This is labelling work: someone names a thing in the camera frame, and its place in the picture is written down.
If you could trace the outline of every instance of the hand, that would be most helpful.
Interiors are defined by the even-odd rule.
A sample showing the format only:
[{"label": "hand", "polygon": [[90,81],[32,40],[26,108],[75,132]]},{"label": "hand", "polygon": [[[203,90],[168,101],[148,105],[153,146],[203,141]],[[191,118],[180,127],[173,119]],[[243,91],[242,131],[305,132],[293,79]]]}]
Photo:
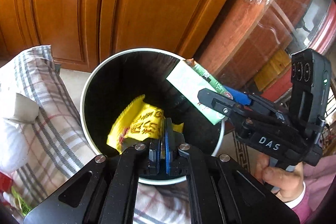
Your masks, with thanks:
[{"label": "hand", "polygon": [[280,188],[276,196],[283,202],[292,201],[303,192],[303,164],[299,163],[294,171],[287,172],[281,168],[268,167],[269,156],[260,154],[257,158],[257,165],[254,177],[261,183],[267,182]]}]

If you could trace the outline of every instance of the cabinet door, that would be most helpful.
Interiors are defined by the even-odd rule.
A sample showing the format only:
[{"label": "cabinet door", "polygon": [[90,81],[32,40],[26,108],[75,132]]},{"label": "cabinet door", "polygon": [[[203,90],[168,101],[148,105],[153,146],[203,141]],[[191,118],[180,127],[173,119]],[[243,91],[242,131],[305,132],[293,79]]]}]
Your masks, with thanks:
[{"label": "cabinet door", "polygon": [[191,58],[226,0],[102,0],[100,61],[135,47]]},{"label": "cabinet door", "polygon": [[98,64],[98,0],[25,0],[35,45],[51,45],[63,68],[92,71]]},{"label": "cabinet door", "polygon": [[23,0],[0,0],[0,59],[10,59],[32,47]]}]

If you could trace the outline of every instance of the plaid cloth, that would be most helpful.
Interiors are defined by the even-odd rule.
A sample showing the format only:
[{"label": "plaid cloth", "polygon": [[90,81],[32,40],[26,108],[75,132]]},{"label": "plaid cloth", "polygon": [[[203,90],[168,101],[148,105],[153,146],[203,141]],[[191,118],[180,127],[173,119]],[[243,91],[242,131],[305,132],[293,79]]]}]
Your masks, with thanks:
[{"label": "plaid cloth", "polygon": [[[50,46],[25,50],[0,68],[0,93],[2,90],[21,93],[39,105],[33,124],[16,126],[25,136],[29,153],[27,163],[11,174],[16,190],[35,207],[95,154],[86,142],[79,113],[55,72]],[[139,184],[134,223],[190,223],[186,184]]]}]

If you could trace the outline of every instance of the metal bolt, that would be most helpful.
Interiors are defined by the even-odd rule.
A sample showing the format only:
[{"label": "metal bolt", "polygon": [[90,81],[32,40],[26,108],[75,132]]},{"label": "metal bolt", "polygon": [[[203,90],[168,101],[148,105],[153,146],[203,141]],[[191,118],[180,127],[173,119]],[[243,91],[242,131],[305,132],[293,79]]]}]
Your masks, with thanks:
[{"label": "metal bolt", "polygon": [[230,156],[229,156],[228,154],[221,154],[221,155],[219,156],[219,159],[220,159],[221,161],[227,162],[227,161],[230,160]]},{"label": "metal bolt", "polygon": [[144,150],[145,148],[146,148],[146,145],[144,143],[137,143],[135,145],[135,149],[139,151]]},{"label": "metal bolt", "polygon": [[190,145],[188,143],[181,143],[180,144],[180,149],[183,150],[183,151],[189,150]]},{"label": "metal bolt", "polygon": [[98,155],[95,157],[94,160],[96,161],[96,163],[100,164],[106,160],[106,157],[104,155]]}]

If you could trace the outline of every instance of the white fabric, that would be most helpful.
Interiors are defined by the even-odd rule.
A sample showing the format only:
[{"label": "white fabric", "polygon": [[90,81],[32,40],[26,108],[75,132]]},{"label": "white fabric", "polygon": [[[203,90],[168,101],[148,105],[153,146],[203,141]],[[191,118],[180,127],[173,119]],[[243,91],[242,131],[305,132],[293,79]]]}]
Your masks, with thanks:
[{"label": "white fabric", "polygon": [[28,97],[14,92],[0,93],[0,117],[21,123],[33,123],[39,114],[39,106]]},{"label": "white fabric", "polygon": [[28,149],[25,137],[12,124],[0,118],[0,171],[8,175],[25,165]]},{"label": "white fabric", "polygon": [[[25,138],[29,152],[27,163],[11,174],[16,190],[35,207],[95,154],[84,137],[79,113],[55,72],[50,46],[23,51],[0,68],[0,93],[7,90],[19,92],[39,106],[34,123],[14,128]],[[6,154],[11,157],[15,152]],[[135,203],[135,224],[190,223],[186,183],[164,187],[139,183]]]},{"label": "white fabric", "polygon": [[298,196],[298,198],[292,200],[292,201],[289,201],[289,202],[285,202],[285,204],[293,209],[294,207],[296,207],[297,205],[299,205],[299,203],[303,200],[303,197],[305,196],[305,192],[306,192],[306,184],[305,182],[303,182],[303,191],[301,193],[301,195]]}]

